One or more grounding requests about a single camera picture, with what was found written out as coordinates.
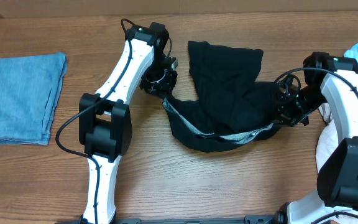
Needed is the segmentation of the black shorts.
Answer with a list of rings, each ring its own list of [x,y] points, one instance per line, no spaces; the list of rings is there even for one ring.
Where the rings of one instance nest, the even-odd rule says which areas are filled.
[[[273,83],[256,80],[263,50],[190,41],[188,53],[198,99],[171,96],[162,102],[178,141],[202,152],[230,151],[278,132]]]

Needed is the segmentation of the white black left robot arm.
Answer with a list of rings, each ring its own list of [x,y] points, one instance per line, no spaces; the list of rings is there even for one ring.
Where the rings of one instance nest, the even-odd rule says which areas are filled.
[[[166,98],[177,81],[177,60],[165,54],[165,25],[133,24],[124,31],[123,53],[106,82],[79,102],[79,142],[88,157],[88,201],[80,223],[114,223],[119,163],[132,139],[129,104],[137,88]]]

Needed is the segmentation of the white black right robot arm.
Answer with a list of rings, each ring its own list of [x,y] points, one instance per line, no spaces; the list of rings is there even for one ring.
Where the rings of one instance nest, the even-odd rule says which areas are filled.
[[[274,126],[307,125],[308,116],[327,103],[336,125],[338,146],[318,173],[317,188],[301,200],[283,204],[272,223],[326,223],[332,217],[358,219],[358,63],[354,58],[313,52],[300,70],[274,81]]]

